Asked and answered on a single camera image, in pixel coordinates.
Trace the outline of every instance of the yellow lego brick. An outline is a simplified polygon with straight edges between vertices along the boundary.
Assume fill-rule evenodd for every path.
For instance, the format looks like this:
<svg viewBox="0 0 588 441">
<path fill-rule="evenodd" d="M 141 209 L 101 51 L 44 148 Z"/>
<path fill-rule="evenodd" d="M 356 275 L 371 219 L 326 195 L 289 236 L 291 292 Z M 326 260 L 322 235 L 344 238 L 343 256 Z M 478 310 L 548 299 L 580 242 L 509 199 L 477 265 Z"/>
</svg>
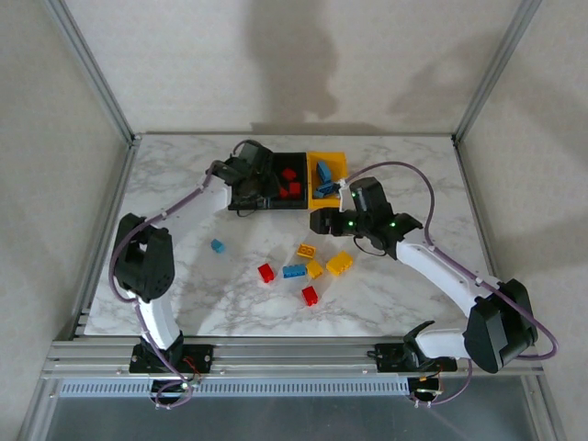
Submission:
<svg viewBox="0 0 588 441">
<path fill-rule="evenodd" d="M 322 266 L 316 260 L 311 260 L 306 264 L 306 271 L 311 278 L 316 278 L 322 274 Z"/>
<path fill-rule="evenodd" d="M 315 253 L 316 247 L 307 245 L 306 243 L 301 243 L 298 247 L 298 251 L 296 252 L 297 255 L 301 255 L 302 257 L 308 257 L 309 259 L 312 259 Z"/>
<path fill-rule="evenodd" d="M 329 262 L 327 262 L 327 269 L 335 276 L 340 276 L 344 271 L 349 269 L 353 264 L 353 257 L 345 251 L 342 251 Z"/>
</svg>

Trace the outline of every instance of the white marble surface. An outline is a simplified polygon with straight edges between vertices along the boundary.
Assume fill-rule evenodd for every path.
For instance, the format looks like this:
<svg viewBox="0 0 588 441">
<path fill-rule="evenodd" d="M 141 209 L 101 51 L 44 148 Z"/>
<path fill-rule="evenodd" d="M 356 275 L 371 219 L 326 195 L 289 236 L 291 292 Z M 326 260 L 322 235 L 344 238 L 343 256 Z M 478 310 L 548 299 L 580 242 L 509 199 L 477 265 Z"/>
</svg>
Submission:
<svg viewBox="0 0 588 441">
<path fill-rule="evenodd" d="M 274 152 L 346 153 L 349 171 L 385 160 L 420 167 L 432 180 L 437 206 L 432 234 L 437 244 L 470 267 L 483 267 L 458 163 L 447 137 L 255 136 Z M 224 160 L 243 136 L 145 136 L 133 166 L 121 213 L 152 213 L 186 194 L 214 159 Z M 424 220 L 429 197 L 417 175 L 399 167 L 370 172 L 384 186 L 395 211 Z M 210 241 L 226 244 L 214 253 Z M 308 308 L 303 278 L 283 279 L 281 267 L 303 261 L 299 243 L 318 247 L 324 264 L 339 250 L 355 259 L 340 277 L 311 283 L 319 303 Z M 277 279 L 264 284 L 257 267 L 269 262 Z M 171 288 L 174 312 L 186 335 L 402 335 L 425 320 L 452 322 L 459 309 L 424 277 L 388 257 L 362 254 L 350 238 L 319 236 L 309 229 L 306 210 L 258 211 L 238 218 L 223 211 L 199 225 L 175 248 Z M 139 333 L 130 306 L 116 301 L 103 270 L 85 334 Z"/>
</svg>

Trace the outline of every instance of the yellow block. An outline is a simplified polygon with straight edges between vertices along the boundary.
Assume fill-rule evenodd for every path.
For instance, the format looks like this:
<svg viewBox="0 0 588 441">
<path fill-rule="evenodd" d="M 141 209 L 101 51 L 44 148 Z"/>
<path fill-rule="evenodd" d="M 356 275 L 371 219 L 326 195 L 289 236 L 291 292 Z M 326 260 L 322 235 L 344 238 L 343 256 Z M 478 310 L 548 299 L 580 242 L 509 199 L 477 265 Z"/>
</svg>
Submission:
<svg viewBox="0 0 588 441">
<path fill-rule="evenodd" d="M 336 195 L 326 196 L 324 198 L 314 198 L 312 195 L 316 187 L 322 182 L 319 174 L 316 172 L 316 164 L 319 161 L 325 161 L 331 170 L 333 182 L 347 177 L 347 160 L 343 152 L 308 152 L 306 153 L 306 167 L 309 181 L 309 209 L 323 209 L 325 207 L 339 207 L 339 198 Z"/>
<path fill-rule="evenodd" d="M 316 247 L 307 245 L 306 243 L 301 243 L 298 247 L 298 251 L 296 252 L 297 255 L 301 255 L 302 257 L 308 257 L 309 259 L 312 259 L 315 253 Z"/>
<path fill-rule="evenodd" d="M 329 262 L 327 262 L 327 269 L 335 276 L 340 276 L 344 271 L 349 269 L 353 264 L 353 257 L 345 251 L 342 251 Z"/>
<path fill-rule="evenodd" d="M 311 278 L 316 278 L 322 274 L 322 266 L 316 260 L 311 260 L 306 264 L 306 271 Z"/>
</svg>

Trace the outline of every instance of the gray floor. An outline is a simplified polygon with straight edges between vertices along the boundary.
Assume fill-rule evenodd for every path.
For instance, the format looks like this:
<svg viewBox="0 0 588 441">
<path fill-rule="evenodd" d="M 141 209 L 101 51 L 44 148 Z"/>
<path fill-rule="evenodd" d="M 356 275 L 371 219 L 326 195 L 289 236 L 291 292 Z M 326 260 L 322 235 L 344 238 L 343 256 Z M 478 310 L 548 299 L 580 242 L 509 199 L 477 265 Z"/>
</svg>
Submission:
<svg viewBox="0 0 588 441">
<path fill-rule="evenodd" d="M 447 380 L 448 390 L 463 379 Z M 414 409 L 406 397 L 203 398 L 156 411 L 145 398 L 60 399 L 50 440 L 536 439 L 516 377 L 476 378 L 459 400 Z"/>
</svg>

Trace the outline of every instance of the red block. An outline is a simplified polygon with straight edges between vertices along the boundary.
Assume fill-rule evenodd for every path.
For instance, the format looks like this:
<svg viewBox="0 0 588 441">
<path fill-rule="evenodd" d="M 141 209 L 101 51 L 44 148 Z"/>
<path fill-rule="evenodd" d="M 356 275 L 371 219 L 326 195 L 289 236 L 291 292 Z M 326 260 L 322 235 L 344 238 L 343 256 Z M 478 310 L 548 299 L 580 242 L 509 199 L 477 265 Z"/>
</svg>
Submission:
<svg viewBox="0 0 588 441">
<path fill-rule="evenodd" d="M 300 196 L 301 191 L 302 185 L 300 184 L 300 182 L 290 182 L 289 193 L 291 196 Z"/>
<path fill-rule="evenodd" d="M 282 172 L 282 176 L 284 176 L 284 178 L 287 181 L 291 181 L 294 178 L 296 178 L 296 172 L 294 170 L 292 170 L 291 168 L 286 168 L 284 169 L 284 171 Z"/>
<path fill-rule="evenodd" d="M 263 264 L 263 265 L 259 266 L 257 268 L 257 271 L 259 271 L 261 278 L 266 283 L 269 283 L 274 279 L 274 271 L 272 271 L 272 268 L 269 264 Z"/>
<path fill-rule="evenodd" d="M 319 296 L 316 295 L 316 291 L 313 287 L 306 287 L 303 289 L 302 297 L 306 301 L 307 306 L 316 305 L 319 302 Z"/>
</svg>

